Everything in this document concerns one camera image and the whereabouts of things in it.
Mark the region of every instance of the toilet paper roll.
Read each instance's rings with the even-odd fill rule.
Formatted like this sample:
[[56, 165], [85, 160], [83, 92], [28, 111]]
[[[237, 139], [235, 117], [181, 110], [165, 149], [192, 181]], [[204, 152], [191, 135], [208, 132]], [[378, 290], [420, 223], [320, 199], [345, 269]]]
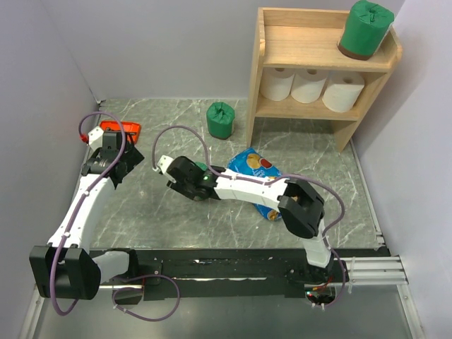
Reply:
[[295, 71], [291, 96], [298, 102], [309, 104], [316, 101], [323, 90], [328, 71], [317, 69], [300, 69]]
[[334, 72], [328, 80], [323, 103], [334, 112], [343, 113], [352, 109], [361, 90], [364, 79], [356, 72]]
[[294, 73], [293, 69], [264, 68], [261, 81], [261, 94], [273, 101], [284, 100], [289, 96]]

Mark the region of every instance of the snack bag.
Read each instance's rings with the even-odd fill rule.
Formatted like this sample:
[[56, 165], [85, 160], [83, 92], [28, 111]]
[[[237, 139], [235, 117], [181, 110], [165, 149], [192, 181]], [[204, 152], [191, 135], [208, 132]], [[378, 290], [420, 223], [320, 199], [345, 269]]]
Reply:
[[[253, 148], [248, 148], [243, 152], [237, 154], [235, 157], [229, 161], [227, 168], [230, 170], [246, 174], [254, 175], [255, 177], [279, 177], [281, 175], [280, 171], [273, 166], [268, 160], [261, 157]], [[253, 204], [256, 206], [257, 210], [265, 219], [268, 220], [278, 220], [281, 218], [276, 210], [269, 207]]]

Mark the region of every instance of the green paper wrapping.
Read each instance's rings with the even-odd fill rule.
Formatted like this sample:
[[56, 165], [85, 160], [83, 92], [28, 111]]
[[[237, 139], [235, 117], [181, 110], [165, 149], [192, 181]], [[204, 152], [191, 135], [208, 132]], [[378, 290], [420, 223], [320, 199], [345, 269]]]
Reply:
[[368, 59], [393, 21], [394, 13], [388, 9], [366, 0], [358, 1], [350, 10], [339, 50], [348, 57]]
[[207, 127], [211, 136], [227, 139], [233, 131], [235, 112], [224, 102], [215, 102], [207, 110]]

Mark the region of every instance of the marble countertop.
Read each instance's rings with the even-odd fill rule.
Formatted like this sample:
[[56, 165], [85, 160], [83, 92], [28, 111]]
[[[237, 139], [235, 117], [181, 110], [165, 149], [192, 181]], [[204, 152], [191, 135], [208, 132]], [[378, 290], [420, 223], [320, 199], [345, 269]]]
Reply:
[[[236, 111], [234, 133], [226, 141], [210, 136], [206, 111], [218, 100], [108, 100], [101, 110], [141, 124], [137, 149], [145, 160], [120, 184], [95, 229], [93, 247], [136, 248], [278, 248], [302, 247], [282, 220], [265, 220], [250, 203], [191, 201], [166, 187], [152, 170], [151, 148], [166, 126], [187, 125], [199, 132], [211, 149], [214, 165], [226, 166], [245, 149], [246, 100], [224, 100]], [[305, 174], [333, 187], [347, 206], [343, 221], [329, 233], [334, 247], [376, 248], [375, 228], [350, 145], [335, 149], [329, 121], [256, 118], [253, 147], [281, 172]], [[188, 131], [171, 130], [159, 140], [157, 158], [185, 155], [203, 161], [199, 141]], [[335, 199], [326, 200], [326, 224], [335, 219]]]

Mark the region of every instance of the white wall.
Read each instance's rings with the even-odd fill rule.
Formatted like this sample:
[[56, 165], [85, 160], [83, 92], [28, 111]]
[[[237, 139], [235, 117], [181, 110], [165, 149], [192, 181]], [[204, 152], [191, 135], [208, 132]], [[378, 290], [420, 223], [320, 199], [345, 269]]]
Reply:
[[[99, 100], [247, 97], [259, 6], [356, 0], [42, 0]], [[397, 12], [404, 0], [379, 0]]]
[[428, 338], [452, 338], [450, 1], [407, 0], [404, 54], [354, 140], [383, 235], [400, 254]]
[[34, 280], [28, 254], [69, 206], [95, 101], [39, 1], [0, 1], [0, 337], [17, 338]]

